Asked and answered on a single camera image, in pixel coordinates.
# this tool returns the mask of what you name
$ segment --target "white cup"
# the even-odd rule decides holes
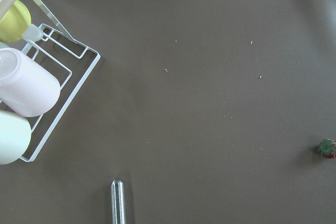
[[[0,99],[21,116],[42,115],[60,95],[56,77],[15,48],[0,49]]]
[[[24,117],[0,111],[0,165],[16,161],[27,150],[32,131]]]

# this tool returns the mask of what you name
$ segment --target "dish rack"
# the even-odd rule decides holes
[[[56,16],[41,0],[32,0],[57,29],[41,24],[43,38],[37,42],[25,39],[22,52],[39,63],[59,81],[60,98],[54,107],[43,115],[27,118],[31,125],[31,140],[27,151],[20,157],[25,162],[35,160],[69,104],[82,87],[100,59],[99,53],[75,40]],[[0,0],[0,12],[3,9]],[[0,101],[0,110],[10,108]]]

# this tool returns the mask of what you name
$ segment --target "gray surface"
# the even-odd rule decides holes
[[[45,2],[102,59],[1,223],[110,223],[115,178],[128,223],[334,223],[336,0]]]

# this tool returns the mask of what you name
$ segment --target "yellow cup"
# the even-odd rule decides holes
[[[23,32],[32,23],[29,10],[19,0],[0,20],[0,41],[12,43],[22,39]]]

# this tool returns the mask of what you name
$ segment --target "shiny metal rod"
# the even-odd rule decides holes
[[[112,223],[126,224],[124,182],[116,179],[111,184]]]

